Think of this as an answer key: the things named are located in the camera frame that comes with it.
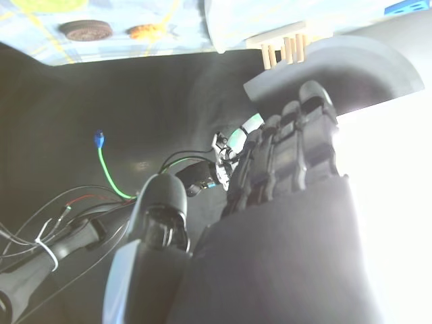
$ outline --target blue block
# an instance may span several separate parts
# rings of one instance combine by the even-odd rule
[[[405,0],[384,9],[385,16],[408,14],[414,11],[428,10],[429,0]]]

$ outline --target back of robotic hand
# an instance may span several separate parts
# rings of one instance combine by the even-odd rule
[[[335,117],[326,91],[305,83],[298,101],[248,135],[239,161],[221,161],[238,162],[227,173],[227,206],[190,259],[162,247],[166,264],[151,260],[162,265],[151,273],[150,262],[116,255],[123,269],[111,268],[107,293],[118,282],[123,306],[110,307],[105,295],[104,323],[380,323],[348,180],[335,167]],[[144,255],[142,241],[134,244],[124,254]],[[173,269],[165,280],[163,267]]]

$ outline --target red wire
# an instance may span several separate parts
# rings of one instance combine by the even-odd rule
[[[97,199],[101,199],[101,200],[115,200],[115,199],[112,199],[112,198],[109,198],[109,197],[106,197],[106,196],[99,196],[98,194],[85,194],[85,195],[83,195],[81,197],[78,197],[78,198],[76,198],[74,200],[71,200],[70,202],[67,202],[65,206],[70,206],[73,203],[76,203],[77,201],[80,201],[80,200],[83,200],[83,199],[86,199],[86,198],[97,198]]]

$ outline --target white zip tie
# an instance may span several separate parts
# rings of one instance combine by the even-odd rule
[[[55,254],[53,253],[53,251],[50,250],[50,248],[41,240],[42,234],[45,231],[45,229],[48,226],[48,223],[52,220],[52,218],[48,219],[45,224],[43,224],[42,229],[39,232],[39,235],[37,236],[37,238],[34,240],[37,244],[39,244],[40,246],[42,246],[44,248],[45,251],[47,251],[48,255],[53,259],[54,261],[54,269],[51,270],[51,272],[54,272],[58,266],[59,266],[59,261],[57,260],[57,257],[55,256]]]

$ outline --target black floor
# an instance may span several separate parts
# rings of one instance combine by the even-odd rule
[[[62,190],[107,186],[95,130],[104,131],[111,175],[133,194],[168,154],[207,150],[216,131],[231,134],[253,115],[242,85],[262,71],[259,51],[48,67],[3,49],[0,60],[0,220],[11,230]],[[188,204],[193,245],[219,218],[225,193],[207,190]],[[55,211],[42,215],[27,235]],[[23,323],[100,323],[108,266],[109,259]],[[61,276],[46,285],[54,289]]]

